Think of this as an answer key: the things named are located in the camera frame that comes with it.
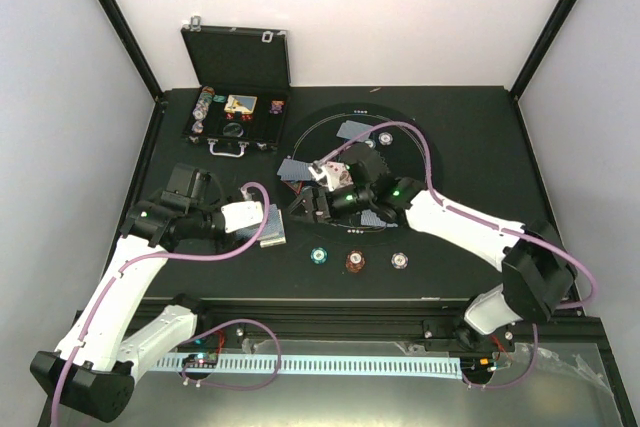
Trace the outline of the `orange poker chip stack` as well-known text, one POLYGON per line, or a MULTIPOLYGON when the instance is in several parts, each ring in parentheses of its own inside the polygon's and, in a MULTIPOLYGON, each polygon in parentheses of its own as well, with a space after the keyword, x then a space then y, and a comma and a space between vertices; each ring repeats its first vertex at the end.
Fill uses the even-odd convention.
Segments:
POLYGON ((347 254, 345 267, 350 273, 359 273, 365 266, 365 257, 361 251, 351 251, 347 254))

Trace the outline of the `blue cards top seat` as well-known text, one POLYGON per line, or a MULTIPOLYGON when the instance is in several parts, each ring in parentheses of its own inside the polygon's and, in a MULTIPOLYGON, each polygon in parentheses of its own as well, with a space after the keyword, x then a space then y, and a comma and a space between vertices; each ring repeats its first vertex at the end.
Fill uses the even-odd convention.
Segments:
POLYGON ((347 120, 340 125, 336 136, 343 140, 352 140, 356 137, 368 139, 369 135, 365 135, 365 133, 367 133, 370 129, 371 126, 368 124, 347 120))

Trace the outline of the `blue playing card deck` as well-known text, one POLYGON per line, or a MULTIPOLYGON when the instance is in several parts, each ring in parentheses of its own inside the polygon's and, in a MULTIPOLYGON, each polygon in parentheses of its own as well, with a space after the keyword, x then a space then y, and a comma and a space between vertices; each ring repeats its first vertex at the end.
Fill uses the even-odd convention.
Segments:
MULTIPOLYGON (((249 240, 255 235, 259 225, 238 230, 236 236, 241 240, 249 240)), ((267 223, 257 239, 261 248, 269 248, 286 243, 286 234, 281 210, 272 204, 269 209, 267 223)))

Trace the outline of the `green poker chip stack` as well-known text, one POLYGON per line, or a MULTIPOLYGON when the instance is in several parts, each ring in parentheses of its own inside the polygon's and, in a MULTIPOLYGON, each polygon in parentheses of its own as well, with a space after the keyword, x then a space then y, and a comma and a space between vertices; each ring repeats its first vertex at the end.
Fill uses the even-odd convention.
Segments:
POLYGON ((316 247, 311 250, 311 261, 316 265, 324 264, 328 259, 327 251, 322 247, 316 247))

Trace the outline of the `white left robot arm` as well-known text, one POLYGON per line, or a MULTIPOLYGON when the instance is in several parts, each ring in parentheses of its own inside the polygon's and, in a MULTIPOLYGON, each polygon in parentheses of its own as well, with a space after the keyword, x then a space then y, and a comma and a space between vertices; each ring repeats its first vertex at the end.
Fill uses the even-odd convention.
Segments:
POLYGON ((246 198, 221 207, 193 200, 168 206, 143 201, 127 214, 106 273, 69 332, 51 351, 35 354, 30 371, 51 400, 51 423, 66 406, 102 422, 115 420, 140 379, 166 353, 188 341, 207 344, 213 319, 171 304, 133 335, 126 330, 148 287, 183 240, 213 239, 263 229, 269 202, 246 198))

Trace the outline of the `blue cards seat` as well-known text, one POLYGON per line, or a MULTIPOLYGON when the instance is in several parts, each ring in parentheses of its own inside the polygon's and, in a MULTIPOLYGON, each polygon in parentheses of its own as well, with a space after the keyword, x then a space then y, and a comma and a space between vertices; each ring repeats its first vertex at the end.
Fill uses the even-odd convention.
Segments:
POLYGON ((370 129, 371 126, 368 124, 347 120, 340 125, 336 136, 343 140, 352 140, 356 137, 368 139, 369 135, 365 135, 365 133, 367 133, 370 129))
POLYGON ((360 214, 360 223, 364 227, 384 228, 387 223, 371 210, 365 210, 360 214))

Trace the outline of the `blue card seat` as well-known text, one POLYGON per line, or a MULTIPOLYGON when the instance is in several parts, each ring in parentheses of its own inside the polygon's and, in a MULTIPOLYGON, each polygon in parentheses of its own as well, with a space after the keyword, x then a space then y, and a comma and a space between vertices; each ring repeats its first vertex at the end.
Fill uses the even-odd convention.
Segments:
POLYGON ((285 158, 280 164, 276 175, 281 181, 287 182, 308 182, 314 177, 309 170, 310 164, 307 162, 285 158))

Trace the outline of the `blue cards bottom seat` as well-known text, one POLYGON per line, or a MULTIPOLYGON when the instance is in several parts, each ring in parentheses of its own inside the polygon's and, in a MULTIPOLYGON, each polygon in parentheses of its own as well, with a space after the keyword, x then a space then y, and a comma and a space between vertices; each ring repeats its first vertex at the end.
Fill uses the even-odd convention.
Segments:
POLYGON ((364 227, 384 228, 387 223, 371 210, 365 210, 360 214, 360 223, 364 227))

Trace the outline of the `blue white poker chip stack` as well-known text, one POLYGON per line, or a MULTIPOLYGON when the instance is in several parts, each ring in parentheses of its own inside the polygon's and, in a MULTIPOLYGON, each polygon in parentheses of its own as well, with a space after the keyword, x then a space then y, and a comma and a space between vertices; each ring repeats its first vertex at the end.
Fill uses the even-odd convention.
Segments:
POLYGON ((408 266, 408 257, 401 252, 395 253, 391 257, 391 264, 395 269, 405 269, 408 266))

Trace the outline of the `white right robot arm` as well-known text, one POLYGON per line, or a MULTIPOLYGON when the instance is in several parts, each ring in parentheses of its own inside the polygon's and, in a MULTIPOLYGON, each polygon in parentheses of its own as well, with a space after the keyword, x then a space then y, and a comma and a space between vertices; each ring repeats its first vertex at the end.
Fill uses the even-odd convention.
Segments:
POLYGON ((518 321, 544 323, 569 308, 576 279, 555 229, 526 227, 446 198, 409 178, 330 191, 280 190, 291 222, 327 243, 339 299, 465 302, 457 343, 476 350, 518 321))

